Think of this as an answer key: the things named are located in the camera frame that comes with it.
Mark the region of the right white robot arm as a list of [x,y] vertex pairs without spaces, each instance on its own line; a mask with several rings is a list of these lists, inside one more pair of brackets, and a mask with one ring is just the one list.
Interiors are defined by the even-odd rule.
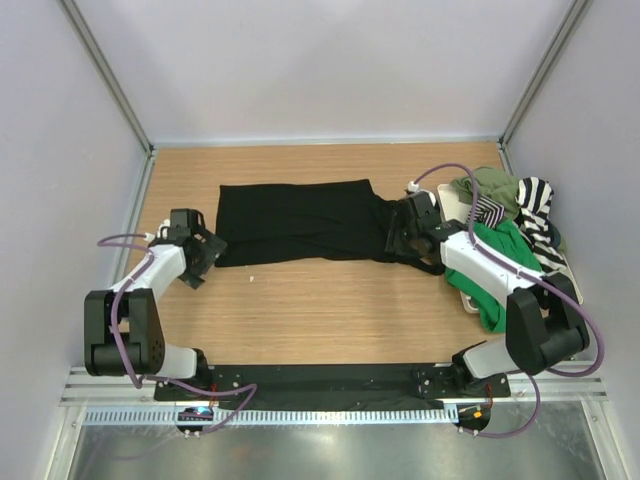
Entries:
[[395,202],[385,249],[430,274],[451,269],[465,275],[506,312],[499,340],[468,347],[452,358],[449,376],[459,394],[472,396],[500,375],[520,370],[534,376],[590,344],[573,282],[509,259],[457,220],[441,218],[428,191]]

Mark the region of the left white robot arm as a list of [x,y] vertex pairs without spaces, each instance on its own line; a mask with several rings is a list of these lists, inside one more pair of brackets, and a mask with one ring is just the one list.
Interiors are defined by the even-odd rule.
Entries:
[[137,388],[144,379],[177,381],[189,399],[204,398],[212,375],[204,353],[165,340],[157,301],[176,280],[192,289],[225,252],[227,243],[210,232],[196,209],[173,209],[154,233],[116,234],[100,247],[138,250],[142,260],[106,290],[84,300],[84,363],[96,377],[127,376]]

